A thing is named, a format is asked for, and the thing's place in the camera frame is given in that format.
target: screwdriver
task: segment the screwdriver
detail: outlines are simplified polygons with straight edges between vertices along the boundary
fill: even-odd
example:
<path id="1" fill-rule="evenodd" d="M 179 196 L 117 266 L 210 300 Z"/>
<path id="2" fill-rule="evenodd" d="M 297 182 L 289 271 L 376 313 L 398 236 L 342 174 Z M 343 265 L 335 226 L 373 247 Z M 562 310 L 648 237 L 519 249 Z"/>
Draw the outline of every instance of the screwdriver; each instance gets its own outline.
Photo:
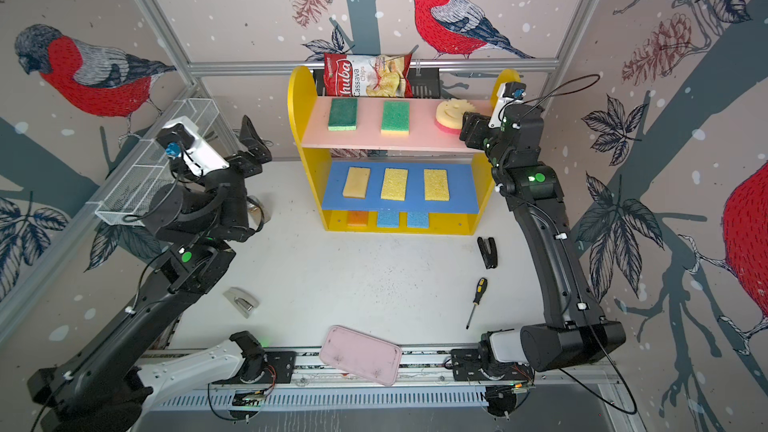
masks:
<path id="1" fill-rule="evenodd" d="M 483 277 L 478 281 L 477 291 L 475 292 L 475 301 L 472 306 L 472 312 L 469 314 L 469 320 L 467 321 L 467 330 L 469 330 L 469 322 L 472 322 L 472 316 L 475 314 L 475 308 L 480 305 L 480 299 L 485 293 L 485 289 L 488 288 L 488 280 Z"/>

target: white table surface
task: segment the white table surface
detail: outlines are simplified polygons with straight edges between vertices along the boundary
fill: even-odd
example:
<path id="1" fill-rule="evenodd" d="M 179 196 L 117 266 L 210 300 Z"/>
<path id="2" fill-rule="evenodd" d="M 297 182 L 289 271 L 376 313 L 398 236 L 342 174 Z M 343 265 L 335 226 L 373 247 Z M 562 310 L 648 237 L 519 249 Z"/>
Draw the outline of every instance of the white table surface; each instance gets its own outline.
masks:
<path id="1" fill-rule="evenodd" d="M 544 321 L 538 277 L 504 199 L 491 198 L 475 236 L 326 232 L 301 162 L 272 162 L 246 180 L 272 220 L 218 284 L 182 316 L 170 348 L 208 348 L 238 331 L 265 347 L 319 347 L 332 325 L 400 345 L 469 344 L 482 333 Z M 477 236 L 493 236 L 485 270 Z M 465 330 L 475 285 L 488 290 Z M 250 318 L 223 296 L 240 287 L 260 302 Z"/>

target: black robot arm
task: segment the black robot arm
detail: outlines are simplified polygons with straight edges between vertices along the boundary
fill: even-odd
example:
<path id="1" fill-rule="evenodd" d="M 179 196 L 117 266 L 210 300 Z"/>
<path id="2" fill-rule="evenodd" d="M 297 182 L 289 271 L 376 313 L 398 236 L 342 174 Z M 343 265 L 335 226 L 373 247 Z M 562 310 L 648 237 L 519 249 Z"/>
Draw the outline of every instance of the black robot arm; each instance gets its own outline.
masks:
<path id="1" fill-rule="evenodd" d="M 153 393 L 140 379 L 136 361 L 225 274 L 235 256 L 225 241 L 244 242 L 256 232 L 248 222 L 244 179 L 261 173 L 272 155 L 250 120 L 244 117 L 240 132 L 247 152 L 216 155 L 212 162 L 224 168 L 201 175 L 185 164 L 205 166 L 210 151 L 196 155 L 195 144 L 199 149 L 207 144 L 196 142 L 202 138 L 191 122 L 181 122 L 169 122 L 156 140 L 166 148 L 171 170 L 203 190 L 182 187 L 177 180 L 155 193 L 150 211 L 138 218 L 156 238 L 173 244 L 153 260 L 154 270 L 135 298 L 88 345 L 66 363 L 40 369 L 28 380 L 33 401 L 52 408 L 41 422 L 46 432 L 127 430 Z M 258 375 L 264 356 L 258 341 L 248 333 L 231 340 L 243 351 L 239 373 Z"/>
<path id="2" fill-rule="evenodd" d="M 626 336 L 620 322 L 606 320 L 590 290 L 574 248 L 560 182 L 554 170 L 538 160 L 543 110 L 510 100 L 520 97 L 515 93 L 524 88 L 517 82 L 504 84 L 502 94 L 509 97 L 494 111 L 500 115 L 500 126 L 488 126 L 487 116 L 466 114 L 460 139 L 485 152 L 497 190 L 531 249 L 542 288 L 544 323 L 514 333 L 527 362 L 544 371 L 599 360 L 602 348 L 611 352 Z M 484 349 L 494 353 L 495 360 L 512 361 L 504 359 L 504 350 L 495 350 L 508 342 L 494 340 L 494 334 L 504 331 L 486 334 L 490 345 Z"/>

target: blue shelf board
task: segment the blue shelf board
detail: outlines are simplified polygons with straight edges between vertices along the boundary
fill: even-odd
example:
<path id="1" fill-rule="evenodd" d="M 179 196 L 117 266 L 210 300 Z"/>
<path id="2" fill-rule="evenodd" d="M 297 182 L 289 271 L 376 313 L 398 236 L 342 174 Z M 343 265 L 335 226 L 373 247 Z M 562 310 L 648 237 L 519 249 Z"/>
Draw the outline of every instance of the blue shelf board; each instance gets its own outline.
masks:
<path id="1" fill-rule="evenodd" d="M 350 167 L 371 169 L 365 198 L 347 198 L 342 195 L 346 174 Z M 381 198 L 384 171 L 387 168 L 407 168 L 406 200 Z M 447 171 L 450 200 L 424 200 L 424 169 L 436 168 Z M 444 214 L 477 214 L 477 193 L 472 168 L 469 164 L 410 163 L 410 162 L 344 162 L 334 161 L 328 176 L 323 210 L 367 210 L 398 212 L 430 212 Z"/>

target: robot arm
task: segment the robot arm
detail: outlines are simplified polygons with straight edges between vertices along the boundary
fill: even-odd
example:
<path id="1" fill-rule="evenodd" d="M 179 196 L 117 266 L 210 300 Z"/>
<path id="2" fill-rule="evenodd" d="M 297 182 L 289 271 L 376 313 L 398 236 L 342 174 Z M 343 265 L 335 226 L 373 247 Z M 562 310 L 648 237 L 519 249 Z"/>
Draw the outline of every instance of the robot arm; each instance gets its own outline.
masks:
<path id="1" fill-rule="evenodd" d="M 169 122 L 157 140 L 172 170 L 204 190 L 189 190 L 176 181 L 155 193 L 150 211 L 138 219 L 156 238 L 173 245 L 153 261 L 158 265 L 136 297 L 82 351 L 29 379 L 33 401 L 52 408 L 42 420 L 46 432 L 122 432 L 140 417 L 142 404 L 209 378 L 254 378 L 264 367 L 264 350 L 247 332 L 219 346 L 221 351 L 213 352 L 217 360 L 210 363 L 210 351 L 206 364 L 200 364 L 198 354 L 169 363 L 173 367 L 166 369 L 187 376 L 183 381 L 176 382 L 177 374 L 134 366 L 162 331 L 225 274 L 235 256 L 225 240 L 244 242 L 256 232 L 248 223 L 244 179 L 272 159 L 246 117 L 240 141 L 248 152 L 231 157 L 219 156 L 186 117 Z"/>
<path id="2" fill-rule="evenodd" d="M 521 103 L 524 89 L 519 82 L 505 83 L 493 116 L 465 114 L 459 138 L 490 161 L 496 190 L 531 249 L 544 299 L 543 324 L 485 334 L 481 351 L 488 361 L 524 361 L 542 372 L 600 360 L 596 338 L 611 352 L 626 336 L 620 322 L 606 320 L 581 270 L 560 182 L 538 160 L 543 110 Z"/>

